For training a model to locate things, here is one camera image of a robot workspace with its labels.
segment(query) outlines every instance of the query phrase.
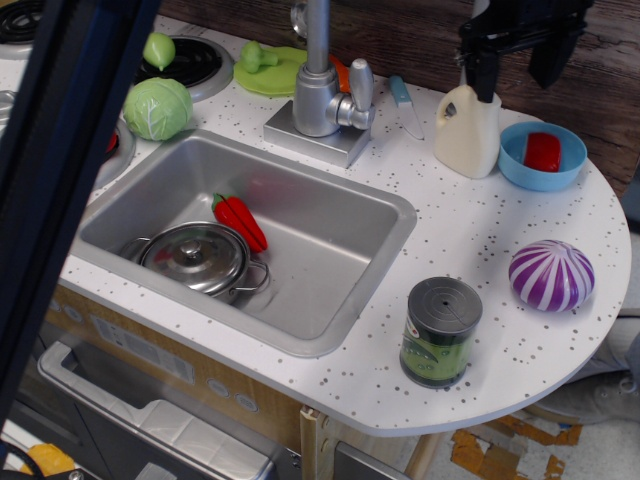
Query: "green plate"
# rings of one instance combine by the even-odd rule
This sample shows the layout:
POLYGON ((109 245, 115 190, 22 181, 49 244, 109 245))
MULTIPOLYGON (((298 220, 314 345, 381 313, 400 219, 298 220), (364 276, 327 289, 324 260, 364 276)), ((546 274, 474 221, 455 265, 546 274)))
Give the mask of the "green plate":
POLYGON ((278 55, 278 65, 263 65, 248 73, 240 63, 233 66, 233 77, 250 92, 270 96, 293 95, 300 65, 307 61, 307 51, 292 47, 265 48, 278 55))

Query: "blue bowl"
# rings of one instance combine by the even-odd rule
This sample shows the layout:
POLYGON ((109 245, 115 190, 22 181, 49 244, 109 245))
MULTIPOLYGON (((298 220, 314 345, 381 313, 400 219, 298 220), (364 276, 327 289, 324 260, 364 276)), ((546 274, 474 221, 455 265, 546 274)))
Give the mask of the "blue bowl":
POLYGON ((545 122, 522 122, 511 125, 500 135, 498 167, 510 181, 528 190, 551 192, 572 183, 587 161, 587 147, 566 128, 545 122), (543 172, 522 164, 530 133, 544 132, 560 140, 561 156, 558 172, 543 172))

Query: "purple striped onion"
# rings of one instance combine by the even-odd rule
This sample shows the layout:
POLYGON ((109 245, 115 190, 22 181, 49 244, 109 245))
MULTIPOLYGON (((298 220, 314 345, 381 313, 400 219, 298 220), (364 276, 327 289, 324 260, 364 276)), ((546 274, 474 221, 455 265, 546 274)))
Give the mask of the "purple striped onion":
POLYGON ((524 302, 545 312, 576 308, 595 285, 587 257, 558 240, 534 242, 519 250, 509 265, 509 280, 524 302))

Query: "white jug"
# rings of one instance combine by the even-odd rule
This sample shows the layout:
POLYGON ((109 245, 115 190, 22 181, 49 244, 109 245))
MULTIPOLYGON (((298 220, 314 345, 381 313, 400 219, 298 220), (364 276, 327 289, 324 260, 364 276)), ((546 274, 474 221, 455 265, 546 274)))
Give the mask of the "white jug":
POLYGON ((479 101, 469 85, 447 93, 436 112, 436 158, 469 178, 489 175, 500 153, 501 105, 496 94, 491 103, 479 101))

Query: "pot lid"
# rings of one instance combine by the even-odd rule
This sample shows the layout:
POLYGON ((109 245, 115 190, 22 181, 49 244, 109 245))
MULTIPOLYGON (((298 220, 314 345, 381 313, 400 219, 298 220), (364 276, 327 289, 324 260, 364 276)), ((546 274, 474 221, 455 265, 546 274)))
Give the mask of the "pot lid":
POLYGON ((248 247, 234 230, 216 223, 186 223, 152 239, 140 264, 216 295, 244 275, 247 256, 248 247))

